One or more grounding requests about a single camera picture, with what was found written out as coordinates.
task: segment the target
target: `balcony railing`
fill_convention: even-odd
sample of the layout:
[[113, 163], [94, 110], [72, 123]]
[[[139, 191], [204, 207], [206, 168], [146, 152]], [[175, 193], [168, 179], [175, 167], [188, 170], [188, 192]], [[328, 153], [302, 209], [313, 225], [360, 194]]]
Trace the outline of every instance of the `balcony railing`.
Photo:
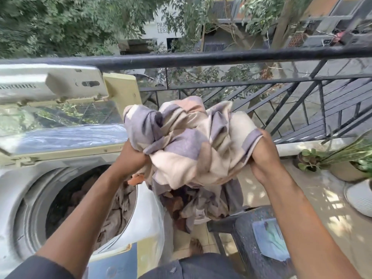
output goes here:
[[[153, 82], [140, 86], [143, 104], [159, 108], [167, 100], [192, 95], [202, 96], [207, 107], [231, 100], [233, 111], [245, 111], [281, 144], [352, 136], [370, 128], [372, 67], [369, 57], [372, 57], [371, 48], [353, 46], [35, 58], [0, 60], [0, 64], [89, 65], [102, 72], [136, 75], [138, 69], [146, 69], [146, 73], [156, 76], [144, 75]], [[262, 72], [268, 64], [273, 65], [272, 76]], [[251, 79], [227, 80], [224, 76], [236, 65], [251, 68]], [[213, 80], [187, 78], [183, 74], [177, 81], [172, 79], [175, 71], [198, 74], [195, 70], [201, 73], [211, 66], [219, 70]]]

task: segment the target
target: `laundry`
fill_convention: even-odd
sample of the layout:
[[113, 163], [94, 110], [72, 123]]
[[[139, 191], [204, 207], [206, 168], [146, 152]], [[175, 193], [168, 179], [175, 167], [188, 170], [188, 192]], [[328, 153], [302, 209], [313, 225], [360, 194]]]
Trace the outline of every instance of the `laundry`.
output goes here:
[[150, 155], [141, 169], [148, 187], [160, 196], [176, 226], [191, 232], [197, 210], [220, 219], [243, 205], [236, 175], [247, 164], [261, 132], [232, 102], [206, 110], [191, 96], [162, 104], [124, 109], [124, 126], [134, 149]]
[[[98, 176], [92, 176], [83, 184], [81, 190], [72, 194], [70, 205], [68, 206], [63, 219], [59, 221], [59, 225], [61, 225], [62, 222], [74, 211], [97, 179]], [[97, 243], [94, 247], [95, 250], [106, 244], [124, 230], [133, 214], [136, 199], [137, 191], [134, 186], [129, 186], [126, 182], [119, 186], [119, 189], [114, 196], [109, 215], [101, 228]]]

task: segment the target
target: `plant pot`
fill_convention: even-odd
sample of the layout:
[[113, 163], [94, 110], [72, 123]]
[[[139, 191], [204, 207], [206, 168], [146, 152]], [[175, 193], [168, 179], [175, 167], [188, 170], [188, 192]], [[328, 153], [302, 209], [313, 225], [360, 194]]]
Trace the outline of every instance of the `plant pot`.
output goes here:
[[348, 187], [344, 196], [353, 208], [361, 214], [372, 217], [372, 179]]
[[[304, 156], [302, 155], [301, 152], [296, 156], [296, 158], [294, 158], [294, 159], [292, 160], [292, 163], [293, 163], [293, 165], [295, 166], [295, 168], [297, 168], [297, 169], [300, 169], [300, 168], [298, 167], [298, 164], [299, 164], [299, 163], [308, 164], [308, 162], [304, 161]], [[317, 167], [316, 167], [316, 166], [310, 166], [310, 167], [307, 167], [307, 169], [308, 169], [309, 171], [315, 172], [315, 171], [317, 170]]]
[[365, 172], [360, 171], [348, 161], [332, 164], [329, 171], [338, 179], [347, 182], [356, 182], [368, 178]]

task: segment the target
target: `bare foot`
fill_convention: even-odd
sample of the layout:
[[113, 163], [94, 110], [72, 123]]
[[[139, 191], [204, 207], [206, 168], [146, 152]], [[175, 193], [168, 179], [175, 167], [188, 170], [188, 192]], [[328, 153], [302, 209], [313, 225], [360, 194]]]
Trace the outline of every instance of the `bare foot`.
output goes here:
[[198, 239], [191, 238], [190, 241], [190, 256], [203, 254], [203, 246]]

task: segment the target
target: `purple and beige cloth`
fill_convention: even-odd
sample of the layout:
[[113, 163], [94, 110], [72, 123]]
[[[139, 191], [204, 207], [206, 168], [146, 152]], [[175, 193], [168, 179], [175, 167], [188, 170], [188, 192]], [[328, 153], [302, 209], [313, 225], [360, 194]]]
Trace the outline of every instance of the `purple and beige cloth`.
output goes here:
[[124, 126], [134, 149], [150, 155], [146, 183], [180, 230], [191, 232], [197, 211], [220, 219], [239, 211], [243, 194], [236, 175], [247, 163], [260, 131], [232, 102], [206, 110], [196, 96], [166, 102], [159, 111], [127, 106]]

